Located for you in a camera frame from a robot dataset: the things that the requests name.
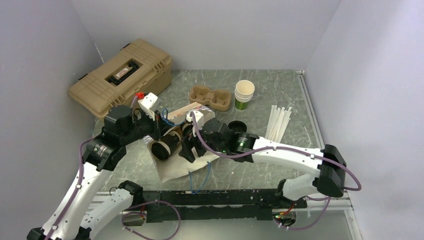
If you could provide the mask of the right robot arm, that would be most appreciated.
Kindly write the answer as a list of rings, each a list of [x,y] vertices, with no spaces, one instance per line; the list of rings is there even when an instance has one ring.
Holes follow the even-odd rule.
[[[209,152],[238,163],[269,163],[303,172],[278,183],[275,200],[282,208],[311,194],[332,198],[344,195],[347,164],[334,145],[320,149],[277,143],[256,134],[233,131],[216,118],[198,128],[186,121],[181,130],[179,156],[190,163]]]

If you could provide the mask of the blue checkered paper bag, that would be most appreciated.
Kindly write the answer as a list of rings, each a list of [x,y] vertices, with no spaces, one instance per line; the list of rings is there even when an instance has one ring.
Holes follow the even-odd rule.
[[[178,110],[169,113],[171,120],[182,121],[186,117],[186,114],[191,110],[196,110],[204,114],[205,119],[210,119],[215,116],[215,113],[210,108],[194,102],[186,105]],[[176,189],[177,186],[182,185],[181,179],[189,178],[193,172],[198,171],[204,167],[209,168],[212,166],[212,162],[219,157],[210,152],[205,155],[198,157],[196,150],[193,148],[192,153],[195,156],[195,161],[190,163],[185,158],[178,155],[181,151],[181,145],[171,154],[167,159],[160,160],[157,158],[153,151],[152,146],[154,141],[150,137],[145,137],[144,142],[146,143],[147,149],[153,159],[155,166],[155,172],[163,187],[169,187],[170,189]]]

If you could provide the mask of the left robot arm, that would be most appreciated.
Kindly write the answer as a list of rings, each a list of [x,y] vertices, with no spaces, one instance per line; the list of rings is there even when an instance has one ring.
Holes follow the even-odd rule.
[[[86,213],[97,191],[126,155],[126,146],[145,136],[158,139],[167,124],[158,110],[141,107],[135,114],[131,107],[112,107],[103,119],[99,135],[83,141],[79,150],[78,171],[69,190],[49,220],[33,228],[28,240],[92,240],[120,211],[139,209],[144,203],[143,188],[125,181],[119,196]]]

